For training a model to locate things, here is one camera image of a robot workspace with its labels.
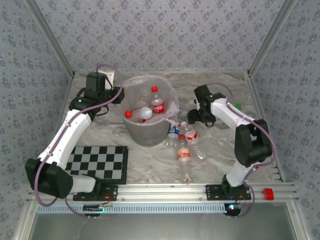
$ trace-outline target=crushed plastic bottle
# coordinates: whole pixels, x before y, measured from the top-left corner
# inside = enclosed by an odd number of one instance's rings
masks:
[[[124,116],[127,119],[130,119],[132,122],[144,123],[153,116],[153,112],[149,107],[143,106],[140,109],[134,110],[133,112],[130,110],[125,111]]]
[[[151,91],[149,87],[143,86],[140,88],[138,96],[136,98],[136,102],[134,105],[134,109],[140,109],[142,107],[149,107],[151,99]]]
[[[163,114],[165,112],[165,102],[163,97],[158,92],[158,87],[153,86],[151,88],[151,105],[153,107],[153,112],[155,114]]]
[[[167,121],[170,123],[170,128],[165,139],[165,145],[175,147],[177,146],[177,140],[180,131],[180,122],[178,121],[177,116],[174,116],[171,119],[167,119]]]
[[[181,123],[181,128],[183,129],[183,132],[185,133],[185,139],[188,142],[189,149],[197,155],[199,159],[204,159],[206,156],[205,154],[199,149],[198,142],[199,142],[199,136],[196,132],[196,130],[189,125],[186,121],[183,121]]]
[[[185,183],[191,181],[191,157],[186,137],[183,134],[179,134],[178,143],[176,146],[177,158],[180,164],[182,179]]]

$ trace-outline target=checkerboard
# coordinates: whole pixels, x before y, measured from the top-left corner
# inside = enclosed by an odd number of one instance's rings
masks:
[[[97,177],[110,184],[126,184],[127,146],[76,146],[65,171],[70,175]]]

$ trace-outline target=bottle label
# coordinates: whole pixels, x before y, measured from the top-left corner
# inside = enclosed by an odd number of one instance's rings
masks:
[[[188,143],[190,143],[191,141],[198,139],[198,134],[196,133],[196,130],[191,130],[185,134],[185,138]]]
[[[169,131],[168,131],[168,135],[169,134],[176,134],[178,135],[180,131],[180,124],[175,125],[175,126],[170,126]]]
[[[186,147],[182,147],[178,150],[178,160],[184,157],[190,157],[189,149]]]
[[[155,114],[162,114],[165,111],[165,103],[161,103],[160,105],[152,105],[153,112]]]

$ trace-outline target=wall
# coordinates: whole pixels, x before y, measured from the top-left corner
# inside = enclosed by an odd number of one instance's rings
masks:
[[[320,3],[299,1],[254,76],[287,181],[320,239]]]
[[[41,0],[75,71],[246,70],[283,0]]]
[[[30,184],[27,158],[49,143],[68,77],[22,1],[0,2],[0,239],[11,239]]]

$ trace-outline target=plastic bucket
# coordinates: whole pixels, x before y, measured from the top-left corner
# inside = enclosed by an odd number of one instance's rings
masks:
[[[164,99],[165,112],[159,114],[145,123],[130,121],[125,117],[125,111],[134,110],[137,94],[141,87],[158,87],[158,92]],[[160,76],[137,76],[124,82],[125,97],[121,104],[115,108],[120,114],[131,138],[137,144],[145,147],[152,147],[160,144],[167,136],[170,124],[167,118],[179,112],[178,95],[168,79]]]

